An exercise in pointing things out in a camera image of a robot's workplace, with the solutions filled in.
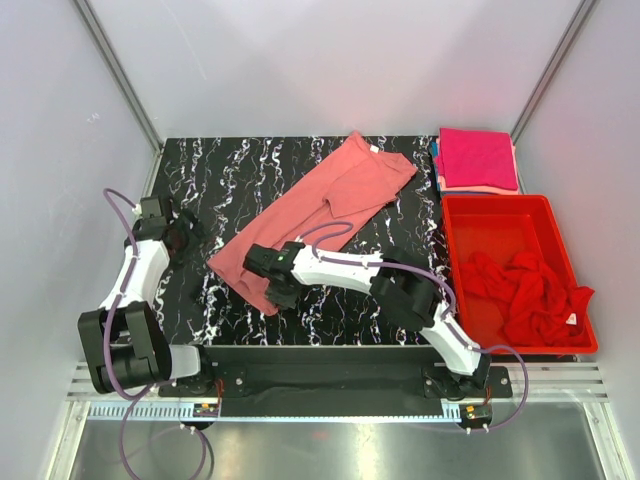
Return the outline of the salmon pink t shirt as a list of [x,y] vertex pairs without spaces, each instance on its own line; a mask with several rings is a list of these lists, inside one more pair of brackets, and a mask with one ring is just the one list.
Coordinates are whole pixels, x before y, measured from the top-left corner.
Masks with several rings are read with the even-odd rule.
[[268,281],[243,267],[250,247],[279,249],[319,225],[349,222],[350,233],[323,243],[339,251],[416,172],[403,154],[381,151],[354,132],[213,255],[208,266],[251,306],[273,316],[278,308],[266,298]]

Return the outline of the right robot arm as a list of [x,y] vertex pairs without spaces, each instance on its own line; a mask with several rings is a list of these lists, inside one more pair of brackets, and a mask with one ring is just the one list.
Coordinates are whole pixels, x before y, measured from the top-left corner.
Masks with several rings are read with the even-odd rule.
[[431,379],[447,398],[476,396],[490,383],[491,356],[455,320],[456,298],[446,282],[410,263],[407,252],[348,254],[301,242],[279,249],[254,244],[244,268],[268,281],[266,297],[291,308],[305,287],[329,286],[373,298],[390,323],[427,340],[448,372]]

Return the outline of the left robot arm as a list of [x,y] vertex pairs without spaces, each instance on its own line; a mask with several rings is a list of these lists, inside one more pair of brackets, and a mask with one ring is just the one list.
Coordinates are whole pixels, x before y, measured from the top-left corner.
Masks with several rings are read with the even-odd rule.
[[84,312],[78,332],[93,387],[99,394],[170,380],[196,396],[215,386],[216,372],[202,346],[167,342],[152,310],[166,270],[184,266],[203,237],[194,214],[167,195],[142,198],[127,227],[124,263],[101,305]]

